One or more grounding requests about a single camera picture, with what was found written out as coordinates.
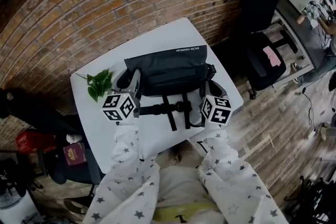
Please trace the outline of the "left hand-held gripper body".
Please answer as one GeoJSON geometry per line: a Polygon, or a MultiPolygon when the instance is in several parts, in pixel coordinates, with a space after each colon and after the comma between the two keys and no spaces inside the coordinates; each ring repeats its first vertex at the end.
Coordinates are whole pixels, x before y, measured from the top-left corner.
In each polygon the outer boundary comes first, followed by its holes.
{"type": "Polygon", "coordinates": [[[136,69],[131,73],[128,69],[113,80],[112,88],[102,105],[102,112],[109,121],[130,121],[139,117],[141,72],[136,69]]]}

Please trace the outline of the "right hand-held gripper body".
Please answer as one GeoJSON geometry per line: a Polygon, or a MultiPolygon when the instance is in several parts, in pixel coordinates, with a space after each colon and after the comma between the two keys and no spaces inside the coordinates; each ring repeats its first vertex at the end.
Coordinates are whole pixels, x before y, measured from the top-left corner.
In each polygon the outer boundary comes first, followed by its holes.
{"type": "Polygon", "coordinates": [[[208,123],[226,125],[233,112],[226,91],[221,86],[215,88],[203,86],[199,89],[199,94],[202,99],[199,107],[203,119],[208,123]]]}

